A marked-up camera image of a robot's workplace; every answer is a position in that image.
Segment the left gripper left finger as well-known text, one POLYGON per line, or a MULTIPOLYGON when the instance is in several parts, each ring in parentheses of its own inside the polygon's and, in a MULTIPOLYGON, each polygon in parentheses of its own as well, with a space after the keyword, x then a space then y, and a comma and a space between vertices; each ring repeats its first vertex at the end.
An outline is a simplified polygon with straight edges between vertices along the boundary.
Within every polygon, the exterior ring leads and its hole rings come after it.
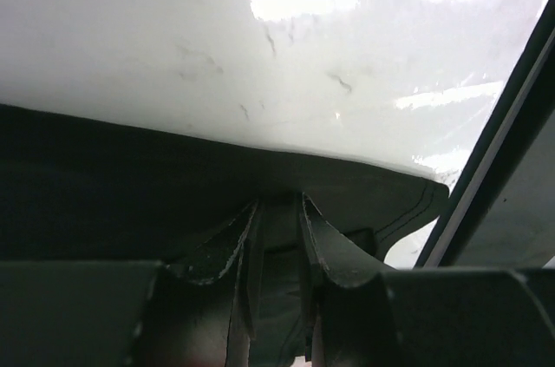
POLYGON ((245 366, 256 335, 264 207, 182 260, 4 261, 4 366, 245 366))

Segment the black t shirt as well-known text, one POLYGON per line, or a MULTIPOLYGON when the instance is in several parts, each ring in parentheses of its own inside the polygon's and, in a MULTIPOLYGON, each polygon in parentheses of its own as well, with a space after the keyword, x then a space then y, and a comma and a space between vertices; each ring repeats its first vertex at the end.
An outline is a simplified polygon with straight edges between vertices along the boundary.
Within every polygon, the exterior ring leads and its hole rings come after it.
POLYGON ((304 350, 296 193, 378 259, 435 220, 449 196, 440 182, 354 161, 1 108, 4 259, 173 262, 253 201, 264 206, 254 366, 288 366, 304 350))

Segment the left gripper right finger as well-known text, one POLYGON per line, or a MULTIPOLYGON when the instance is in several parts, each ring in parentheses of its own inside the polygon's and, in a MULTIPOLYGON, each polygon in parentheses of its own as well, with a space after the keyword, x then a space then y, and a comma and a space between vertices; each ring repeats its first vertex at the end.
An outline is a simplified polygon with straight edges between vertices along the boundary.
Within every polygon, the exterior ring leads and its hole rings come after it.
POLYGON ((554 272, 396 270, 298 197, 305 357, 314 366, 551 366, 554 272))

